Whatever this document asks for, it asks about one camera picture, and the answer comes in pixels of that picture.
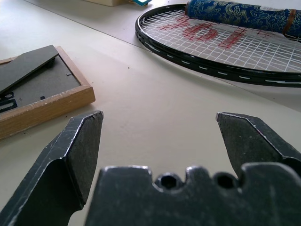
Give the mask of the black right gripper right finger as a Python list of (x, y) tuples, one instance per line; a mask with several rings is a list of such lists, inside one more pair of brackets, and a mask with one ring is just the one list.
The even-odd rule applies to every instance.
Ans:
[(301, 174), (301, 153), (258, 117), (218, 112), (216, 121), (237, 176), (251, 162), (279, 162)]

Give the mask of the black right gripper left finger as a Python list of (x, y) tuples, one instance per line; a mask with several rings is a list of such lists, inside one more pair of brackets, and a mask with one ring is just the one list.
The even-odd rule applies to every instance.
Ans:
[(3, 226), (66, 226), (87, 203), (103, 112), (70, 118), (42, 150), (0, 213)]

